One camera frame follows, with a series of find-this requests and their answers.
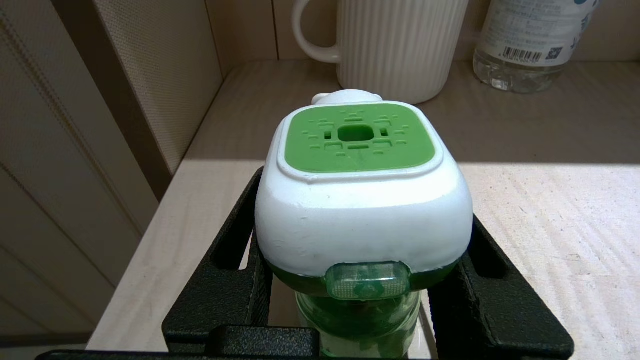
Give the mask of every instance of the bottle label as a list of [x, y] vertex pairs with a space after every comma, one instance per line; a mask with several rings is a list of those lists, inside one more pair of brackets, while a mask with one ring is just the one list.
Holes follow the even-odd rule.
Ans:
[[493, 0], [479, 49], [530, 67], [569, 61], [601, 0]]

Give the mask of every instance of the mosquito repellent diffuser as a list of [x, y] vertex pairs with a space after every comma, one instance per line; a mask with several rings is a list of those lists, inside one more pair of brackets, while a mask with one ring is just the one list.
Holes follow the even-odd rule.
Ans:
[[260, 249], [326, 355], [400, 357], [417, 291], [469, 245], [467, 184], [419, 109], [359, 90], [312, 103], [273, 137], [255, 206]]

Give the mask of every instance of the qr code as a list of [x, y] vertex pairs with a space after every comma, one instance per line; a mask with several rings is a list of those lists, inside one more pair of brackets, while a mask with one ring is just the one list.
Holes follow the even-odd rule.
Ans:
[[560, 53], [562, 52], [562, 49], [564, 49], [563, 47], [553, 47], [551, 48], [551, 51], [549, 51], [549, 54], [547, 55], [546, 60], [555, 60], [560, 56]]

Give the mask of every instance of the green translucent button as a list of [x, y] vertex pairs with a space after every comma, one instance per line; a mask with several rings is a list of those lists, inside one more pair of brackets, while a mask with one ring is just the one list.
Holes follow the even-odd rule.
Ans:
[[433, 158], [420, 118], [397, 104], [322, 106], [298, 113], [287, 133], [285, 160], [304, 172], [410, 168]]
[[334, 299], [381, 300], [408, 293], [410, 276], [402, 263], [338, 264], [327, 270], [324, 279]]

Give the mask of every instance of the green liquid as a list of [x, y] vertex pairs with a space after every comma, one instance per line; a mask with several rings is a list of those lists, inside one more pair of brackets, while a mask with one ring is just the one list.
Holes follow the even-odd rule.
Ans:
[[370, 301], [343, 301], [296, 293], [307, 325], [320, 332], [322, 350], [333, 357], [403, 357], [413, 340], [420, 292]]

